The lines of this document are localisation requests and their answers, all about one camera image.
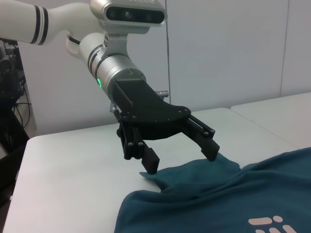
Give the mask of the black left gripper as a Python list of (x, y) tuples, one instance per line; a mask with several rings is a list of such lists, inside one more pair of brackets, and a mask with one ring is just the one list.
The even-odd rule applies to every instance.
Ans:
[(120, 139), (125, 160), (135, 158), (148, 174), (156, 174), (159, 157), (144, 140), (159, 140), (183, 133), (214, 161), (220, 146), (215, 130), (191, 115), (189, 108), (169, 104), (143, 80), (112, 83), (113, 101), (121, 110)]

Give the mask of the teal blue printed t-shirt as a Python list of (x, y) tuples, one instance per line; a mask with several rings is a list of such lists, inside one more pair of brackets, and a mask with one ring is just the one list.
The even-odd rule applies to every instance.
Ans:
[(311, 148), (240, 167), (219, 154), (142, 176), (114, 233), (311, 233)]

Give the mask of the black equipment rack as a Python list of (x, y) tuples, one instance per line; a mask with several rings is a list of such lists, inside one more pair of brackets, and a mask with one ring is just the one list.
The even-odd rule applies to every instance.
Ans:
[(25, 129), (31, 120), (31, 105), (18, 43), (0, 38), (0, 113), (12, 110)]

